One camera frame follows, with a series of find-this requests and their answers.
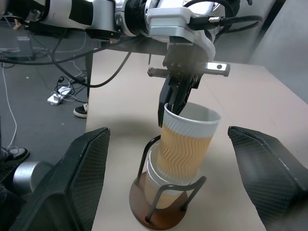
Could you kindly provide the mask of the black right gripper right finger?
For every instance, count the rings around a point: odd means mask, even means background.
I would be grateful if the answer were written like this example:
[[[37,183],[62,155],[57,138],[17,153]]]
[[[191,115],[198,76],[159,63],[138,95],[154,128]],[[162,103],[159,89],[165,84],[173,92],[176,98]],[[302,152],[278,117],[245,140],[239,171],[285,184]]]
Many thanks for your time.
[[[230,126],[242,183],[268,231],[308,229],[308,170],[275,137]]]

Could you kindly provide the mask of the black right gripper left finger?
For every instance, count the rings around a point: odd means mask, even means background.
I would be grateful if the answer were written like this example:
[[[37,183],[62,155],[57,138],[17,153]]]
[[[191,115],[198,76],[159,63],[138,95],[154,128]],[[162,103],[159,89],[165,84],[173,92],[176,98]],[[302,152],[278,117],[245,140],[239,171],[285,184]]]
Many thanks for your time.
[[[110,129],[75,139],[10,227],[12,231],[90,231],[101,197]]]

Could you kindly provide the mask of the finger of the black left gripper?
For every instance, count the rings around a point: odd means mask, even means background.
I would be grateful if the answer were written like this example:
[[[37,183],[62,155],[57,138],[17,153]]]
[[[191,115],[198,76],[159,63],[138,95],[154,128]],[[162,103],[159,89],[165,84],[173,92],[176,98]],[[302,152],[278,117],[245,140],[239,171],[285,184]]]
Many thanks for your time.
[[[176,115],[185,107],[189,98],[193,81],[190,79],[182,79],[176,85],[171,87],[172,93],[168,101],[168,110]]]
[[[175,77],[167,77],[159,95],[158,104],[158,125],[162,127],[164,117],[164,106],[166,103],[174,104],[178,94],[179,80]]]

